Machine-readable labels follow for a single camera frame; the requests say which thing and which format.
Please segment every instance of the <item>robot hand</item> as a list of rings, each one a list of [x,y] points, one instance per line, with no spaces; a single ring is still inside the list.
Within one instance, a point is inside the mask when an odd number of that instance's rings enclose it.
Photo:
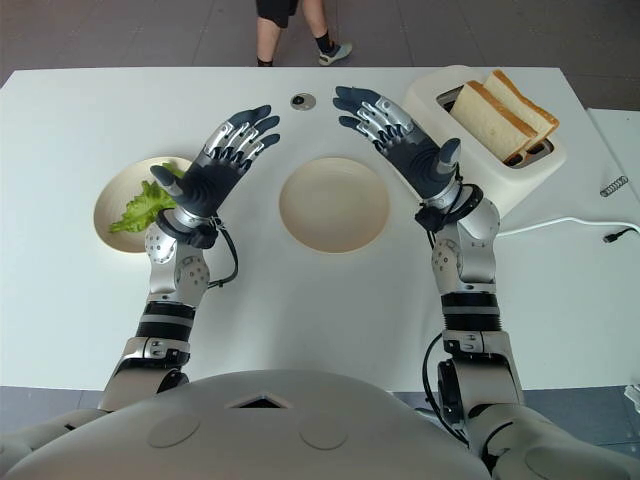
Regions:
[[[342,116],[340,124],[371,141],[425,201],[438,198],[456,172],[460,140],[442,148],[388,98],[361,88],[336,87],[333,104],[357,118]]]
[[[151,167],[151,172],[186,212],[203,218],[215,216],[258,155],[280,140],[278,134],[260,138],[280,122],[280,117],[269,117],[270,113],[271,106],[263,105],[226,120],[207,140],[183,178],[160,165]]]

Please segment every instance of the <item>black shorts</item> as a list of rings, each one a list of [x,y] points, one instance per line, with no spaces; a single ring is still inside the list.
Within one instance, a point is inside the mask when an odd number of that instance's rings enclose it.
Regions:
[[[298,0],[256,0],[258,16],[266,18],[280,28],[289,26],[289,17],[296,14]]]

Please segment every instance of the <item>sneaker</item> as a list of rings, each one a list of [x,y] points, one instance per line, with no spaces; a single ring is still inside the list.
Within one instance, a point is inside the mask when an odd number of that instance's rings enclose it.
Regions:
[[[331,53],[322,53],[320,52],[320,58],[318,58],[318,63],[323,67],[328,67],[333,62],[337,62],[338,60],[342,60],[346,58],[353,50],[353,45],[350,43],[342,43],[336,44],[333,52]]]

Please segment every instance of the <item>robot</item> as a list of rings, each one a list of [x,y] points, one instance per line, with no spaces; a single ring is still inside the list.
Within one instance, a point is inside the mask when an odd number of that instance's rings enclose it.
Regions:
[[[527,408],[496,299],[500,217],[460,176],[460,141],[438,146],[391,100],[337,87],[339,117],[373,143],[422,198],[445,328],[423,365],[443,428],[364,382],[321,372],[238,372],[189,382],[189,335],[211,282],[203,258],[217,210],[276,144],[271,107],[235,114],[183,178],[152,173],[178,207],[146,234],[150,291],[98,409],[6,435],[0,476],[22,479],[640,479],[640,462],[581,442]],[[426,362],[442,339],[436,402]]]

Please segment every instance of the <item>black cable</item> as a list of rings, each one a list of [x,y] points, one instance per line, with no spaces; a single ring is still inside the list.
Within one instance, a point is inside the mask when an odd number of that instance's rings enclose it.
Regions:
[[[604,243],[615,242],[622,235],[624,235],[627,232],[631,232],[631,231],[635,231],[635,228],[629,227],[629,228],[625,228],[624,230],[622,230],[622,231],[620,231],[618,233],[611,233],[609,235],[605,235],[602,240],[604,241]]]
[[[433,410],[429,410],[428,408],[416,407],[413,409],[416,412],[424,413],[425,415],[431,415],[434,413]]]
[[[220,233],[222,233],[222,236],[226,240],[227,246],[229,247],[229,251],[231,252],[231,256],[233,257],[233,263],[234,263],[233,273],[228,277],[221,278],[220,280],[214,280],[213,282],[209,282],[207,285],[207,289],[213,288],[213,287],[222,287],[223,285],[225,285],[226,283],[229,283],[231,280],[233,280],[238,276],[238,252],[236,251],[236,246],[233,243],[233,239],[231,238],[231,235],[229,235],[229,232],[227,232],[226,228],[218,225],[218,230],[220,231]]]
[[[429,384],[429,374],[427,373],[427,366],[428,366],[428,362],[429,362],[429,355],[431,354],[431,350],[433,350],[433,347],[435,346],[435,344],[438,342],[438,340],[440,340],[442,338],[442,333],[439,333],[429,344],[429,346],[427,347],[427,351],[424,355],[424,361],[422,362],[422,384],[424,385],[424,391],[427,394],[427,401],[429,402],[429,405],[431,405],[431,408],[433,409],[433,412],[436,414],[436,416],[438,417],[438,420],[440,420],[440,423],[442,424],[442,426],[447,430],[447,432],[449,432],[451,435],[453,435],[454,438],[456,438],[457,440],[461,441],[462,443],[464,443],[465,445],[469,446],[469,442],[467,441],[467,439],[464,437],[464,435],[462,434],[462,432],[460,431],[454,431],[447,422],[445,422],[444,418],[442,418],[442,414],[440,412],[440,407],[438,407],[438,403],[436,402],[435,397],[433,396],[433,392],[431,391],[431,385]]]

